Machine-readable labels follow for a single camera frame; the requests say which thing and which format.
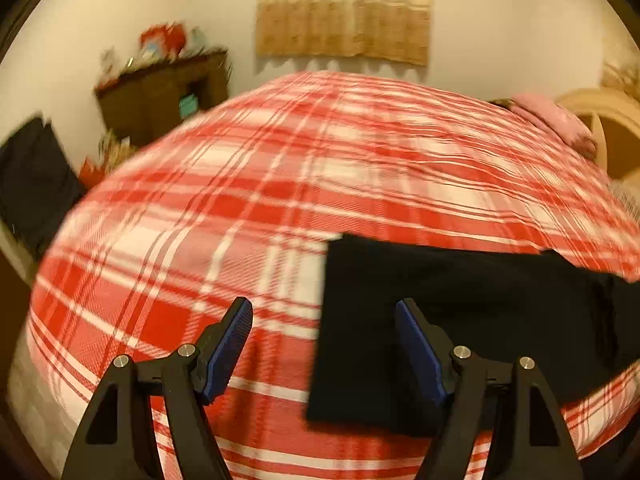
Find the metal screw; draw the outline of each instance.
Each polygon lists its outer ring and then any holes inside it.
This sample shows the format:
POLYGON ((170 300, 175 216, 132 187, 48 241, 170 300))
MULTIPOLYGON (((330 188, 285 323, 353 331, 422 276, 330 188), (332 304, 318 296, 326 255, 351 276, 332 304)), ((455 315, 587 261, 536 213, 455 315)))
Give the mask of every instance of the metal screw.
POLYGON ((466 346, 458 345, 453 349, 453 354, 460 359, 467 359, 471 357, 471 350, 466 346))
POLYGON ((127 364, 129 364, 129 356, 128 355, 118 355, 116 356, 116 358, 113 360, 113 365, 116 368, 124 368, 125 366, 127 366, 127 364))
POLYGON ((536 365, 536 362, 531 357, 521 357, 520 366, 525 370, 531 370, 536 365))
POLYGON ((192 356, 195 351, 196 347, 189 343, 178 348, 178 354, 180 354, 182 357, 192 356))

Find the wooden cabinet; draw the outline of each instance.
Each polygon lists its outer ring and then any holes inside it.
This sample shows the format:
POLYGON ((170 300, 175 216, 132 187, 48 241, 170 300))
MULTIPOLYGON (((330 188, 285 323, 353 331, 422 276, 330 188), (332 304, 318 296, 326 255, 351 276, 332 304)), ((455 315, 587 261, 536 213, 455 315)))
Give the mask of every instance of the wooden cabinet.
POLYGON ((120 76, 95 91, 102 118, 117 137, 145 146, 180 124, 180 99, 195 94, 200 110, 228 98, 226 50, 164 62, 120 76))

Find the red plaid blanket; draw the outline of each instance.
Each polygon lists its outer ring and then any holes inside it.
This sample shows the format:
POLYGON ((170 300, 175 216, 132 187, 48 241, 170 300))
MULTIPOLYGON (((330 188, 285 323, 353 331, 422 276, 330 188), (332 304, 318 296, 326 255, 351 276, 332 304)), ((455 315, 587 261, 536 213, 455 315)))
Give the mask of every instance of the red plaid blanket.
MULTIPOLYGON (((110 361, 168 354, 233 298, 254 328, 207 410, 237 478, 412 478, 428 441, 304 418, 325 241, 340 232, 483 251, 553 248, 640 278, 640 230, 607 177, 506 110, 394 80, 300 73, 231 99, 124 164, 68 216, 40 267, 31 354, 79 420, 110 361)), ((640 364, 564 416, 586 456, 636 412, 640 364)), ((179 478, 161 400, 156 433, 179 478)), ((480 478, 490 437, 468 478, 480 478)))

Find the black cloth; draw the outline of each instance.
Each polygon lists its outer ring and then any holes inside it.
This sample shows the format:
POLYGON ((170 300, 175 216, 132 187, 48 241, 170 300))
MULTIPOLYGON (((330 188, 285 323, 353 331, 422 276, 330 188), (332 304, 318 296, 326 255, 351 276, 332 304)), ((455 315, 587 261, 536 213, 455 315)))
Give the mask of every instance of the black cloth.
MULTIPOLYGON (((535 359, 561 404, 640 357, 640 283, 573 266, 554 251, 483 253, 378 242, 329 243, 309 421, 433 435, 444 414, 418 396, 394 307, 414 298, 454 345, 503 362, 535 359)), ((484 427, 492 423, 492 407, 484 427)))
POLYGON ((0 148, 0 216, 37 260, 84 193, 51 124, 41 116, 0 148))
POLYGON ((609 440, 594 454, 580 460, 584 480, 638 480, 640 478, 640 455, 635 439, 640 438, 640 413, 636 413, 626 428, 614 439, 609 440), (621 468, 623 463, 630 462, 628 470, 621 468))

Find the curtain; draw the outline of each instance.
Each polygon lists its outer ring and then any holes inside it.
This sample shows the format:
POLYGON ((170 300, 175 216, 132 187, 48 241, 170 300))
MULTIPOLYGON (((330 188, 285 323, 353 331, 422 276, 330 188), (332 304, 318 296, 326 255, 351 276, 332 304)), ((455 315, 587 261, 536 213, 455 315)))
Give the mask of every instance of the curtain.
POLYGON ((427 65, 431 0, 258 0, 260 56, 369 56, 427 65))

